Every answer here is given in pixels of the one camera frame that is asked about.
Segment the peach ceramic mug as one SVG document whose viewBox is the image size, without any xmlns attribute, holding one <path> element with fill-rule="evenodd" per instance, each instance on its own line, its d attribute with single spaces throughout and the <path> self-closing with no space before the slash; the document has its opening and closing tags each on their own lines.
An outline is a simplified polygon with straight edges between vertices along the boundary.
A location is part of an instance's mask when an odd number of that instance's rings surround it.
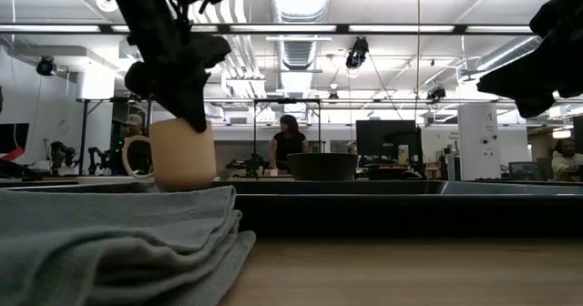
<svg viewBox="0 0 583 306">
<path fill-rule="evenodd" d="M 183 118 L 151 124 L 149 135 L 124 139 L 122 161 L 135 179 L 153 179 L 166 191 L 188 191 L 208 186 L 216 177 L 216 157 L 212 125 L 203 120 L 197 131 Z M 137 142 L 149 146 L 151 170 L 139 174 L 129 163 L 128 151 Z"/>
</svg>

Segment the gray cloth napkin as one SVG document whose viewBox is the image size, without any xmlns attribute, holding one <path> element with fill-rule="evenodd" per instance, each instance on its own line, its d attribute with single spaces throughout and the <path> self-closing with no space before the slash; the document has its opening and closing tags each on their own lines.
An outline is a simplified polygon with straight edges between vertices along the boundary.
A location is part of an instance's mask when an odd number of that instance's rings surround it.
<svg viewBox="0 0 583 306">
<path fill-rule="evenodd" d="M 217 306 L 256 241 L 235 199 L 0 190 L 0 306 Z"/>
</svg>

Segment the overhead light bar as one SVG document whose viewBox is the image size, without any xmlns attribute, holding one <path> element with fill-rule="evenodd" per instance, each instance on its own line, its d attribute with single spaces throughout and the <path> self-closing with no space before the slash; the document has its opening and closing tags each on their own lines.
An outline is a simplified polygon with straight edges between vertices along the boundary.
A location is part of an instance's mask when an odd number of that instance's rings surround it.
<svg viewBox="0 0 583 306">
<path fill-rule="evenodd" d="M 224 35 L 530 36 L 526 25 L 200 24 L 194 33 Z M 126 25 L 0 24 L 0 34 L 126 35 Z"/>
</svg>

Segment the black wall screen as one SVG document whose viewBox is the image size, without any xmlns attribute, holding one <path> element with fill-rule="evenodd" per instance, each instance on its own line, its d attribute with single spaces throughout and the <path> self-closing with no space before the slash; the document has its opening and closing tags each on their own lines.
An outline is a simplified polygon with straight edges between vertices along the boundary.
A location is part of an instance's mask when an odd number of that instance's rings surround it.
<svg viewBox="0 0 583 306">
<path fill-rule="evenodd" d="M 25 149 L 28 131 L 28 123 L 0 124 L 0 154 Z"/>
</svg>

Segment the white column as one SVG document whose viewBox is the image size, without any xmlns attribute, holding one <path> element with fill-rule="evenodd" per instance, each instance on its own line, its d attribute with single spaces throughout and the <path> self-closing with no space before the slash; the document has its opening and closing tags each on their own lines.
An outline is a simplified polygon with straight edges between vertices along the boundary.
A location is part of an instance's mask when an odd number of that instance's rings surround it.
<svg viewBox="0 0 583 306">
<path fill-rule="evenodd" d="M 458 108 L 461 180 L 499 179 L 500 155 L 496 106 L 463 104 Z"/>
</svg>

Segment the person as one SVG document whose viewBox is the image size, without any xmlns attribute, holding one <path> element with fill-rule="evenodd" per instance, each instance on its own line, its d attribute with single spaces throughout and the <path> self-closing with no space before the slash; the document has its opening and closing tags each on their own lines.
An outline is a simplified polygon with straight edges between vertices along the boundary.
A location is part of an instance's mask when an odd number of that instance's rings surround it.
<svg viewBox="0 0 583 306">
<path fill-rule="evenodd" d="M 576 152 L 572 138 L 562 138 L 556 143 L 551 168 L 555 181 L 583 181 L 583 154 Z"/>
<path fill-rule="evenodd" d="M 280 118 L 281 131 L 275 134 L 270 143 L 271 169 L 287 170 L 290 154 L 308 153 L 309 143 L 299 130 L 296 117 L 284 115 Z"/>
<path fill-rule="evenodd" d="M 124 139 L 143 136 L 143 118 L 138 114 L 130 114 L 127 120 L 127 133 Z M 133 142 L 127 147 L 128 164 L 132 171 L 139 175 L 148 174 L 151 170 L 151 152 L 148 143 Z"/>
</svg>

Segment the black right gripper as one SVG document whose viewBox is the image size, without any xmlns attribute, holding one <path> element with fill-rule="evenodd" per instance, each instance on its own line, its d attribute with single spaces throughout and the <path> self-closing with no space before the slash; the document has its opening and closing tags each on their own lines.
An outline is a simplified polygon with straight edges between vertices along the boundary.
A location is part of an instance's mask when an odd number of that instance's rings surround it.
<svg viewBox="0 0 583 306">
<path fill-rule="evenodd" d="M 583 94 L 583 25 L 552 29 L 535 52 L 482 76 L 477 90 L 517 100 L 521 117 L 537 117 L 555 103 L 551 94 L 540 95 L 537 67 L 544 89 L 561 97 Z"/>
</svg>

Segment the black bowl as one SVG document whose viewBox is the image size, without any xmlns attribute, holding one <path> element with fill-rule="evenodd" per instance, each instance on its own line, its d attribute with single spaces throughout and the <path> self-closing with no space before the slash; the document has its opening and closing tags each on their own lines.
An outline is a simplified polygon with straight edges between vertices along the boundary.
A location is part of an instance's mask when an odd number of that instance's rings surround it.
<svg viewBox="0 0 583 306">
<path fill-rule="evenodd" d="M 350 153 L 298 153 L 287 157 L 288 168 L 295 180 L 353 180 L 358 156 Z"/>
</svg>

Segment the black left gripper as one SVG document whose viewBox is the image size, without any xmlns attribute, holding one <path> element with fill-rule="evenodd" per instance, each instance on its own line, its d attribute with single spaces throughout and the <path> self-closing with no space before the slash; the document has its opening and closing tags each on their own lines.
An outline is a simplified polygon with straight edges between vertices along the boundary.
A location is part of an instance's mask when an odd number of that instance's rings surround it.
<svg viewBox="0 0 583 306">
<path fill-rule="evenodd" d="M 172 17 L 164 0 L 126 2 L 123 17 L 128 42 L 142 57 L 126 73 L 126 87 L 142 97 L 152 96 L 195 131 L 205 132 L 207 70 L 225 60 L 231 52 L 229 43 L 220 36 L 193 33 L 187 19 Z"/>
</svg>

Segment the black vertical post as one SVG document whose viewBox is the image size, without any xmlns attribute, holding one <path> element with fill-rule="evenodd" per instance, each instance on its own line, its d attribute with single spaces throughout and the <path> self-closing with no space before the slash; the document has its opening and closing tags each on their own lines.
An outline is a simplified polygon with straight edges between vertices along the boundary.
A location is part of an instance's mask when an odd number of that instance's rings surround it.
<svg viewBox="0 0 583 306">
<path fill-rule="evenodd" d="M 81 141 L 79 149 L 78 158 L 78 176 L 83 176 L 83 169 L 85 164 L 85 150 L 86 150 L 86 138 L 87 138 L 87 118 L 88 118 L 88 105 L 90 101 L 88 99 L 82 98 L 79 101 L 83 102 L 83 116 L 82 116 L 82 130 L 81 130 Z"/>
</svg>

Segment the black computer monitor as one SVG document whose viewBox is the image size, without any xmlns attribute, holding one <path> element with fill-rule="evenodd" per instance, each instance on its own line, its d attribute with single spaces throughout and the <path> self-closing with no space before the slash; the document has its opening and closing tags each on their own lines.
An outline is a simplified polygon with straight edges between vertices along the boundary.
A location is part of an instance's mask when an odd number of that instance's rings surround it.
<svg viewBox="0 0 583 306">
<path fill-rule="evenodd" d="M 406 164 L 423 160 L 421 129 L 413 120 L 358 120 L 356 151 L 363 157 L 397 160 L 400 147 L 407 147 Z"/>
</svg>

